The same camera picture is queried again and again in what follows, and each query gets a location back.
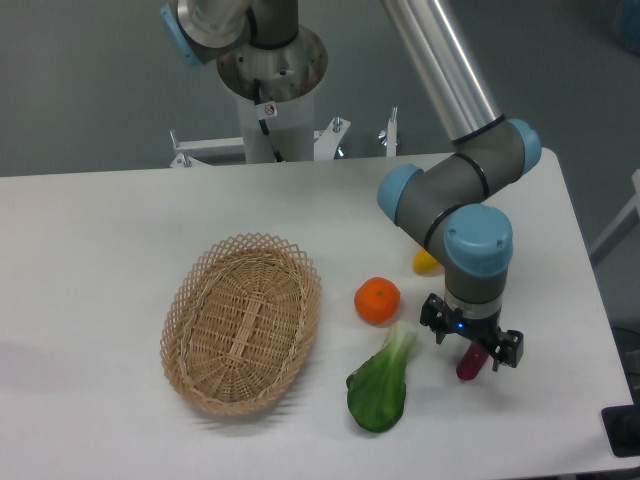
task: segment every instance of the metal bracket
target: metal bracket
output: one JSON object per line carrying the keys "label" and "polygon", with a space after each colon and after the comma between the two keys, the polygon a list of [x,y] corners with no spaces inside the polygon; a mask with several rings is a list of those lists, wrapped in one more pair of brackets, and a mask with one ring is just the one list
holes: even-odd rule
{"label": "metal bracket", "polygon": [[342,137],[345,136],[350,126],[351,122],[344,118],[335,117],[331,120],[331,123],[327,125],[325,131],[320,134],[320,138],[313,145],[313,159],[316,162],[335,159]]}
{"label": "metal bracket", "polygon": [[[350,126],[351,122],[348,120],[336,117],[331,120],[325,131],[315,131],[314,160],[344,158],[344,152],[340,148],[340,141]],[[175,130],[170,130],[169,135],[171,136],[173,153],[176,155],[173,162],[171,162],[171,167],[210,166],[207,163],[199,162],[193,157],[221,157],[220,161],[222,162],[225,160],[224,157],[244,153],[242,137],[180,142]]]}
{"label": "metal bracket", "polygon": [[636,194],[589,246],[589,259],[593,268],[597,267],[640,221],[640,170],[636,170],[631,180]]}

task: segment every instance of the oval woven basket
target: oval woven basket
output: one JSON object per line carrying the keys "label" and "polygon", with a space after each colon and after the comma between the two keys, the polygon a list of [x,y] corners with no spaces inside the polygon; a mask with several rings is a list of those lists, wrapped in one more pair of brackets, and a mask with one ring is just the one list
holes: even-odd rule
{"label": "oval woven basket", "polygon": [[188,403],[210,413],[269,407],[309,352],[320,293],[312,261],[286,240],[250,234],[214,245],[167,315],[165,376]]}

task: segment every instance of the white table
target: white table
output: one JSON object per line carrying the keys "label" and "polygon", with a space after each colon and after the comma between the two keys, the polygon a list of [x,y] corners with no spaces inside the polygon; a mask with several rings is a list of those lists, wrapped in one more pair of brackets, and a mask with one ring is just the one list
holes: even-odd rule
{"label": "white table", "polygon": [[[375,438],[346,408],[345,379],[385,331],[355,289],[380,275],[415,321],[443,276],[376,205],[399,162],[328,163],[0,179],[0,478],[465,479],[637,466],[608,446],[600,410],[631,403],[557,159],[493,199],[515,255],[501,325],[521,330],[517,369],[455,375],[460,337],[420,329],[405,415]],[[160,334],[197,257],[241,232],[278,234],[315,260],[324,298],[314,348],[270,415],[218,420],[163,376]]]}

